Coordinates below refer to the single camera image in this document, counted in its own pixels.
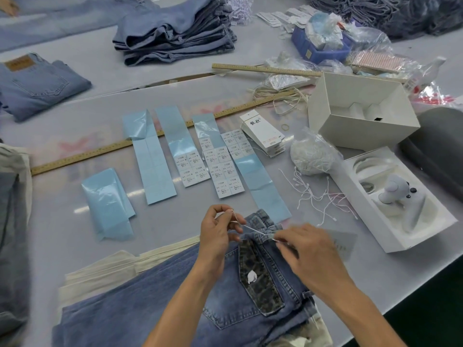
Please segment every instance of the dark green floor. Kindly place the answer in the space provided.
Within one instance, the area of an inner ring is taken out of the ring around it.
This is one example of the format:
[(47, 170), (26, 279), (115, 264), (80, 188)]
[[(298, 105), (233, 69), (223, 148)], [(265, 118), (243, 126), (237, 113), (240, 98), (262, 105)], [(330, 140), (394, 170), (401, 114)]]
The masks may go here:
[[(409, 347), (463, 346), (463, 256), (385, 314)], [(355, 347), (351, 340), (344, 347)]]

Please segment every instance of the white table surface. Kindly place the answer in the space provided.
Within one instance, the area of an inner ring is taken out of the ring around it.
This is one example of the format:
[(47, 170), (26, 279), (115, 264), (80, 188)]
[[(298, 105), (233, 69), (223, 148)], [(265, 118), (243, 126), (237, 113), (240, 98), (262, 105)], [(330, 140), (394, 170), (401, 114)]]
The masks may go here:
[[(257, 0), (260, 11), (284, 11), (303, 0)], [(94, 88), (77, 97), (77, 100), (60, 104), (35, 116), (27, 122), (16, 124), (8, 115), (0, 115), (0, 136), (6, 143), (28, 147), (32, 151), (34, 165), (106, 145), (123, 138), (121, 117), (133, 111), (163, 105), (177, 105), (185, 119), (193, 114), (219, 111), (247, 102), (250, 95), (246, 89), (255, 87), (263, 76), (256, 73), (233, 73), (224, 77), (202, 79), (152, 87), (142, 90), (112, 94), (134, 87), (171, 78), (207, 72), (212, 62), (256, 64), (270, 55), (286, 49), (294, 53), (289, 40), (277, 38), (279, 31), (269, 28), (260, 20), (248, 27), (235, 27), (238, 35), (234, 53), (184, 60), (172, 65), (149, 65), (127, 68), (111, 47), (114, 28), (80, 34), (0, 54), (0, 60), (13, 58), (27, 51), (38, 52), (49, 61), (61, 59), (94, 83)], [(106, 44), (101, 40), (106, 37)], [(463, 31), (452, 32), (438, 38), (423, 37), (395, 44), (397, 52), (414, 57), (422, 62), (443, 54), (448, 62), (442, 67), (439, 84), (445, 93), (461, 95), (463, 88), (460, 74), (462, 65), (457, 55), (462, 52)], [(286, 134), (287, 145), (294, 136), (300, 137), (301, 127), (307, 125), (305, 112), (294, 111), (278, 117), (268, 108), (259, 111), (276, 127), (290, 126)], [(238, 115), (218, 121), (222, 132), (238, 127)], [(189, 129), (197, 146), (196, 134)], [(160, 139), (167, 158), (177, 196), (151, 206), (146, 205), (141, 179), (131, 147), (113, 152), (77, 165), (69, 166), (34, 178), (34, 200), (30, 221), (30, 253), (32, 267), (32, 311), (25, 346), (50, 345), (51, 328), (55, 324), (57, 288), (63, 283), (64, 274), (82, 268), (118, 250), (124, 249), (139, 254), (165, 246), (199, 233), (199, 224), (206, 208), (220, 202), (212, 182), (205, 181), (185, 189), (179, 183), (178, 173), (164, 137)], [(343, 151), (350, 157), (355, 151)], [(281, 171), (290, 178), (292, 162), (289, 153), (269, 159), (259, 154), (272, 180), (291, 210), (292, 222), (321, 221), (320, 214), (309, 204), (297, 210), (298, 193), (283, 178)], [(443, 191), (429, 177), (404, 161), (425, 183), (431, 192), (460, 221), (463, 205)], [(126, 242), (96, 240), (81, 182), (90, 175), (113, 167), (118, 173), (136, 217), (130, 222), (135, 239)], [(315, 194), (326, 188), (324, 177), (306, 178)], [(189, 205), (202, 202), (198, 213), (185, 212)], [(257, 209), (249, 189), (225, 199), (237, 211), (248, 215)], [(327, 228), (358, 234), (357, 244), (347, 268), (357, 285), (378, 305), (381, 312), (394, 307), (415, 291), (424, 282), (442, 270), (463, 253), (463, 232), (457, 223), (443, 233), (404, 252), (386, 254), (362, 221), (351, 215), (328, 208), (328, 213), (338, 219), (328, 218)], [(351, 335), (343, 323), (321, 302), (318, 302), (335, 345), (341, 345)]]

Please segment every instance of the open white box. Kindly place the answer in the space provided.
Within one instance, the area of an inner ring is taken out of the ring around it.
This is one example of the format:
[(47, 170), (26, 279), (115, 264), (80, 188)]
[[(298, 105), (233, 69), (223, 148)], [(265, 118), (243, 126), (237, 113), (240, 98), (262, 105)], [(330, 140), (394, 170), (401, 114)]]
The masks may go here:
[[(360, 163), (367, 167), (358, 168)], [(384, 191), (386, 180), (392, 173), (399, 175), (409, 182), (410, 187), (415, 187), (426, 195), (423, 209), (412, 232), (407, 232), (402, 228), (399, 216), (387, 215), (374, 202), (377, 194)], [(388, 147), (345, 160), (332, 170), (331, 176), (387, 253), (413, 247), (457, 222), (455, 217)], [(372, 183), (375, 191), (367, 194), (360, 184), (365, 181)]]
[(402, 84), (323, 73), (307, 103), (310, 130), (335, 146), (371, 151), (420, 127)]

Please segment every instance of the spray bottle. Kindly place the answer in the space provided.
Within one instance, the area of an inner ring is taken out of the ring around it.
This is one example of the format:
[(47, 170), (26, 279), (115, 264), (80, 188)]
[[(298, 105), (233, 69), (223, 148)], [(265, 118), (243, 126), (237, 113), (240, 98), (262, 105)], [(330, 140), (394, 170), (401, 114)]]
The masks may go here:
[(417, 97), (423, 89), (431, 84), (439, 74), (439, 67), (447, 58), (438, 56), (434, 61), (415, 70), (404, 84), (404, 89), (410, 98)]

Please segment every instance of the yellow ruler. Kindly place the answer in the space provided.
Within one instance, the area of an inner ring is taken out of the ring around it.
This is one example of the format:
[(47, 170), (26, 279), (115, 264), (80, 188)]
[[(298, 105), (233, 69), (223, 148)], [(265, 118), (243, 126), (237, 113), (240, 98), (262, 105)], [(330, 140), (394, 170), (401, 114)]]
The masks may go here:
[[(245, 72), (262, 72), (262, 73), (274, 73), (274, 74), (289, 74), (289, 75), (301, 75), (303, 77), (321, 77), (323, 72), (311, 72), (303, 71), (299, 69), (284, 69), (284, 68), (273, 68), (273, 67), (257, 67), (257, 66), (242, 66), (239, 64), (224, 64), (224, 63), (212, 63), (212, 69), (228, 69), (232, 71), (245, 71)], [(369, 77), (372, 79), (397, 81), (399, 83), (406, 82), (405, 79), (399, 78), (387, 78), (387, 77)]]
[[(215, 119), (217, 119), (217, 118), (229, 116), (229, 115), (231, 115), (233, 113), (237, 113), (237, 112), (240, 112), (240, 111), (243, 111), (243, 110), (248, 110), (250, 108), (260, 106), (261, 104), (266, 104), (268, 102), (272, 102), (274, 100), (281, 99), (281, 98), (284, 98), (284, 97), (286, 97), (288, 95), (292, 95), (292, 94), (295, 94), (295, 93), (296, 93), (295, 90), (288, 90), (288, 91), (285, 91), (283, 93), (277, 93), (276, 95), (272, 95), (272, 96), (269, 96), (269, 97), (266, 97), (266, 98), (263, 98), (263, 99), (258, 99), (258, 100), (255, 100), (255, 101), (251, 101), (251, 102), (248, 102), (248, 103), (245, 103), (245, 104), (241, 104), (240, 106), (236, 106), (236, 107), (233, 107), (233, 108), (228, 108), (228, 109), (220, 111), (218, 113), (214, 113), (214, 117), (215, 117)], [(193, 123), (192, 120), (189, 120), (189, 121), (185, 122), (185, 125), (187, 126), (187, 128), (189, 128), (189, 127), (194, 126), (194, 123)], [(158, 136), (163, 136), (164, 135), (164, 131), (162, 129), (157, 130), (156, 132), (157, 132)], [(45, 163), (45, 164), (42, 164), (41, 166), (33, 167), (33, 168), (31, 168), (31, 173), (32, 173), (32, 176), (43, 174), (43, 173), (46, 173), (46, 172), (49, 172), (49, 171), (52, 171), (52, 170), (55, 170), (55, 169), (59, 169), (59, 168), (65, 167), (65, 166), (69, 166), (69, 165), (74, 164), (74, 163), (82, 162), (83, 160), (89, 160), (90, 158), (101, 156), (102, 154), (117, 151), (117, 150), (120, 150), (121, 148), (129, 147), (131, 145), (132, 145), (131, 140), (119, 141), (119, 142), (113, 143), (111, 145), (107, 145), (107, 146), (97, 148), (97, 149), (92, 150), (92, 151), (87, 151), (87, 152), (75, 154), (73, 156), (62, 158), (62, 159), (56, 160), (54, 162)]]

